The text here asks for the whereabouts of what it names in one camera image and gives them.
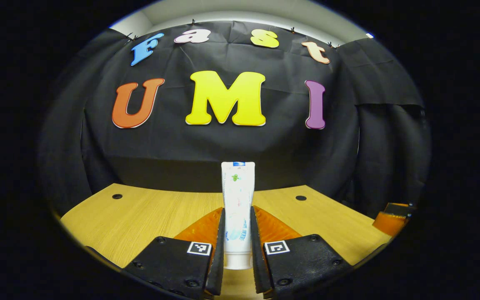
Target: white toothpaste tube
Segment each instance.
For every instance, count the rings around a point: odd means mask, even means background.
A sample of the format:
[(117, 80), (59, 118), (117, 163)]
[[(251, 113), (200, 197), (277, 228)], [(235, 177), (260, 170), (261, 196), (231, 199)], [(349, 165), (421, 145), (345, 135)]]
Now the white toothpaste tube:
[(221, 183), (225, 206), (224, 268), (252, 268), (250, 213), (255, 190), (255, 163), (222, 162)]

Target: wooden table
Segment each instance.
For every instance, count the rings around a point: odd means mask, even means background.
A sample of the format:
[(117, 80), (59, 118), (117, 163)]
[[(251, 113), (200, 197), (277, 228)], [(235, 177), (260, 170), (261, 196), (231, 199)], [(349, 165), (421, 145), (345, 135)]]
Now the wooden table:
[[(113, 199), (114, 194), (122, 194), (122, 198)], [(298, 201), (298, 195), (307, 199)], [(319, 234), (352, 265), (390, 240), (372, 226), (371, 218), (305, 185), (257, 191), (253, 205), (301, 235)], [(71, 209), (61, 223), (82, 245), (93, 247), (124, 268), (155, 237), (172, 238), (219, 207), (223, 207), (220, 192), (172, 192), (112, 184)], [(224, 270), (217, 298), (262, 297), (255, 293), (253, 269)]]

